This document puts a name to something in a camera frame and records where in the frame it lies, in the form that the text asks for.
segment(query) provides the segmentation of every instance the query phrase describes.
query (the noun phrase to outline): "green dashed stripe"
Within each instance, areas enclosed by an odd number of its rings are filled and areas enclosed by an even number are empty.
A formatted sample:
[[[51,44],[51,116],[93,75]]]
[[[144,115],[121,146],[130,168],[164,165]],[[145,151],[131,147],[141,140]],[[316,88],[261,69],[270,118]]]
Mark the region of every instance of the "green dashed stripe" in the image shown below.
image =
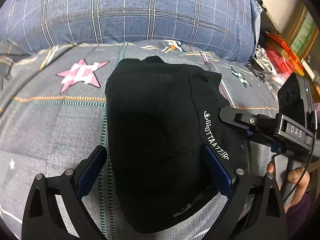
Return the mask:
[[[107,109],[104,113],[103,124],[102,124],[102,133],[100,144],[106,146],[106,129],[107,129]],[[100,171],[98,176],[98,191],[99,191],[99,210],[100,210],[100,222],[101,222],[101,232],[107,237],[106,233],[106,224],[104,217],[104,203],[103,203],[103,187],[102,187],[102,174],[104,167]]]
[[[43,105],[68,105],[68,106],[96,106],[96,107],[106,107],[106,103],[90,103],[90,102],[76,102],[76,101],[29,101],[29,102],[19,102],[12,101],[12,104],[16,106],[22,106],[25,104],[33,106],[43,106]]]

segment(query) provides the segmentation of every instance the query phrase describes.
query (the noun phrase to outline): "finger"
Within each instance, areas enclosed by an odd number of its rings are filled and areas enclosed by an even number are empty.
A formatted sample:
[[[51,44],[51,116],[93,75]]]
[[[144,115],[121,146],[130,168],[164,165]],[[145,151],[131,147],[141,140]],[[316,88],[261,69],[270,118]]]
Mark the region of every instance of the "finger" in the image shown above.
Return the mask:
[[[273,166],[273,163],[269,162],[268,165],[267,165],[267,172],[273,173],[274,170],[275,170],[275,168]]]
[[[304,171],[304,168],[297,168],[293,171],[290,171],[288,174],[288,181],[292,184],[296,184],[300,179],[300,176],[302,175],[303,171]],[[310,174],[306,172],[302,180],[297,185],[297,188],[291,200],[290,206],[294,206],[300,202],[300,200],[302,199],[308,187],[309,181],[310,181]]]

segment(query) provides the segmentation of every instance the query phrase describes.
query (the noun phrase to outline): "orange stripe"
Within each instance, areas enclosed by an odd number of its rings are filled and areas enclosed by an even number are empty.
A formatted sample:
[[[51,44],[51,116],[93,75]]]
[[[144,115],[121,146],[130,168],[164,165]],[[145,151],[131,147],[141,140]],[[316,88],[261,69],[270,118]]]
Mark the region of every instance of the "orange stripe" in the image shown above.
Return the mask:
[[[240,107],[238,106],[237,108],[240,110],[277,110],[277,111],[279,110],[273,107]]]
[[[26,103],[30,101],[41,101],[41,100],[85,100],[85,101],[103,101],[105,102],[105,98],[93,98],[93,97],[69,97],[69,96],[59,96],[59,97],[33,97],[33,98],[18,98],[14,97],[13,100],[19,101],[21,103]]]

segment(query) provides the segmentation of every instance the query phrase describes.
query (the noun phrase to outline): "black folded garment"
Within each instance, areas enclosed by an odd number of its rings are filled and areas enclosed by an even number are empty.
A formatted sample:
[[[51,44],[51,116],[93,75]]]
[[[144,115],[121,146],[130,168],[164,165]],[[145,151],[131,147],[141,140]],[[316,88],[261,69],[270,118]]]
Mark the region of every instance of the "black folded garment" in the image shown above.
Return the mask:
[[[221,74],[159,57],[124,59],[106,85],[108,143],[124,216],[141,233],[187,219],[217,194],[202,159],[210,145],[245,169],[244,137],[220,122]]]

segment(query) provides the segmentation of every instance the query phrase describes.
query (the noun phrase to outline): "orange object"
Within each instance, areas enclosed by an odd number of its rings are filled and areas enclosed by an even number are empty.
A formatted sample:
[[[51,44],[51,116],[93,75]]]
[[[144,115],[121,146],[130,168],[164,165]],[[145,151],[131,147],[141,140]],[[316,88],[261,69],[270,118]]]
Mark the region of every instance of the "orange object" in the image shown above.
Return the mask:
[[[291,47],[281,37],[268,32],[266,32],[266,35],[272,38],[275,42],[277,42],[282,48],[284,48],[285,52],[292,59],[290,62],[295,66],[296,73],[300,76],[304,76],[304,68],[300,62],[300,58],[293,51],[293,49],[291,49]]]

